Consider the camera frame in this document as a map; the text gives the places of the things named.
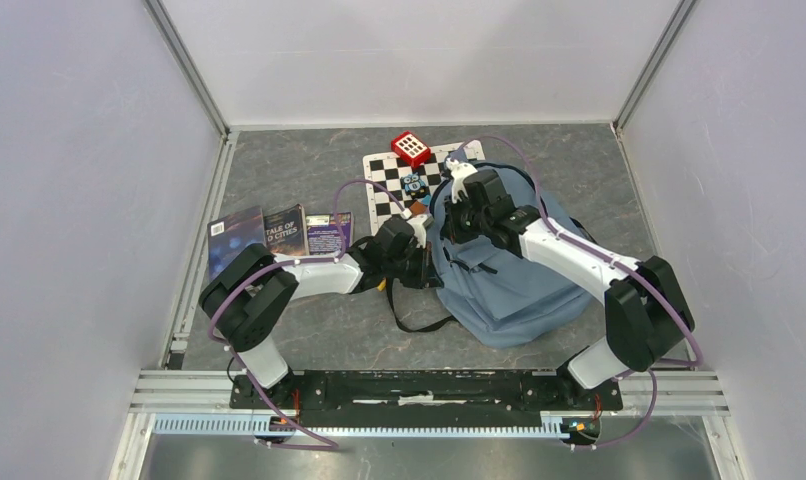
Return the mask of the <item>blue student backpack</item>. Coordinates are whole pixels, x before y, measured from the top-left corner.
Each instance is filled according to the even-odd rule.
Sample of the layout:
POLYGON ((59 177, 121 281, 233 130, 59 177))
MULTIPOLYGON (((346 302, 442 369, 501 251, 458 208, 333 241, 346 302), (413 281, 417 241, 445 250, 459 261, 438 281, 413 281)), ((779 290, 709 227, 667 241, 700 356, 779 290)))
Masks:
POLYGON ((503 220, 539 215, 534 207, 582 239, 588 236, 548 193, 537 194, 532 178, 505 164, 474 166, 456 162, 449 179, 437 187, 428 208, 434 225, 427 232, 435 268, 443 281, 433 288, 448 315, 421 327, 431 333, 458 323, 481 343, 508 348, 529 343, 578 318, 594 297, 564 275, 520 255, 520 240, 502 229, 503 220), (488 241, 454 245, 441 238, 444 200, 489 205, 488 241))

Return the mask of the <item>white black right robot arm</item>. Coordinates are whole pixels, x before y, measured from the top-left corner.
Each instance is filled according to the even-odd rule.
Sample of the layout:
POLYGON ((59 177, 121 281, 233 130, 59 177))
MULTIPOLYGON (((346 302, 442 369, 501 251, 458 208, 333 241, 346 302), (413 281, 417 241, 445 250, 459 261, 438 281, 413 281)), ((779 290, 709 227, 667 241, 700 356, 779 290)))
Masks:
POLYGON ((429 211, 439 298, 483 344, 524 344, 576 319, 592 301, 604 307, 603 337, 571 357, 556 382, 570 408, 693 338, 694 319, 667 261, 597 245, 517 168, 449 161, 429 211))

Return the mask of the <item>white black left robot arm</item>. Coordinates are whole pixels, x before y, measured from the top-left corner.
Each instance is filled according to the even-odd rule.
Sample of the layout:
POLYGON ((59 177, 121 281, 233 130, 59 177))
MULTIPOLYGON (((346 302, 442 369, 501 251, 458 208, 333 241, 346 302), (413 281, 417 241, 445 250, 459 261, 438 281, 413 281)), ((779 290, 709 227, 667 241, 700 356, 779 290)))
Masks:
POLYGON ((372 236, 355 241, 343 254, 290 256, 253 243, 212 280, 199 296, 213 339, 224 343, 256 379, 254 392, 269 407, 285 405, 293 394, 290 368, 270 335, 288 305, 327 294, 358 294, 439 286, 427 232, 427 214, 385 221, 372 236))

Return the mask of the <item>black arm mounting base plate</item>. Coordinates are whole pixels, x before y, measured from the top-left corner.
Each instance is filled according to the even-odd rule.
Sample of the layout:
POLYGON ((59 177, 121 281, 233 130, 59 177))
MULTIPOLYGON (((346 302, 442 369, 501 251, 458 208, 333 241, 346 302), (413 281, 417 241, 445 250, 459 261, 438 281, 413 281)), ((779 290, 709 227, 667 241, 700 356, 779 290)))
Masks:
POLYGON ((552 370, 304 370, 266 389, 304 427, 534 427, 543 412, 619 412, 620 387, 552 370))

